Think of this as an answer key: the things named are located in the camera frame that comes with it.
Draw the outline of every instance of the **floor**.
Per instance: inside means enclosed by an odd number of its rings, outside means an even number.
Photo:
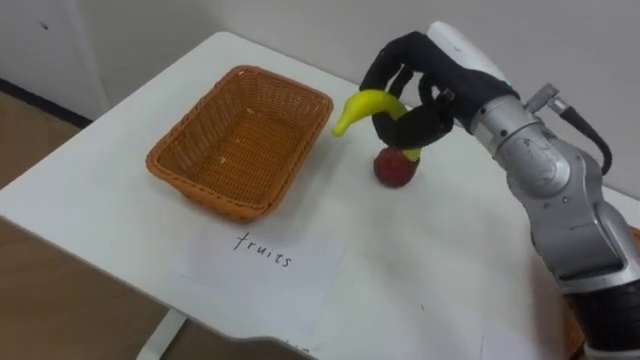
[[[78,133],[0,93],[0,188]],[[135,359],[166,308],[0,219],[0,359]],[[165,360],[289,360],[188,323]]]

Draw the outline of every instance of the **banana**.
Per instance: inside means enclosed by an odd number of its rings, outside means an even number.
[[[334,136],[342,137],[351,124],[379,112],[387,112],[393,120],[407,112],[407,108],[395,96],[382,90],[363,90],[352,95],[344,103],[342,115],[331,131]],[[403,150],[411,161],[420,159],[421,149]]]

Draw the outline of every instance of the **table leg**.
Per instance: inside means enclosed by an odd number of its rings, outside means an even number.
[[[164,319],[151,334],[136,360],[160,360],[173,339],[180,331],[187,317],[174,309],[169,309]]]

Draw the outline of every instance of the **paper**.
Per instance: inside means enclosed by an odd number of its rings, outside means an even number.
[[[486,330],[482,338],[482,360],[561,360],[535,339],[500,326]]]
[[[224,292],[239,311],[276,333],[305,336],[315,327],[344,246],[301,232],[264,230],[211,226],[187,242],[174,269]]]

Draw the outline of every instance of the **red apple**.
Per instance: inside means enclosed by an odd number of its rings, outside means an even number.
[[[411,181],[419,164],[420,160],[407,159],[402,150],[387,147],[373,161],[373,172],[383,185],[399,188]]]

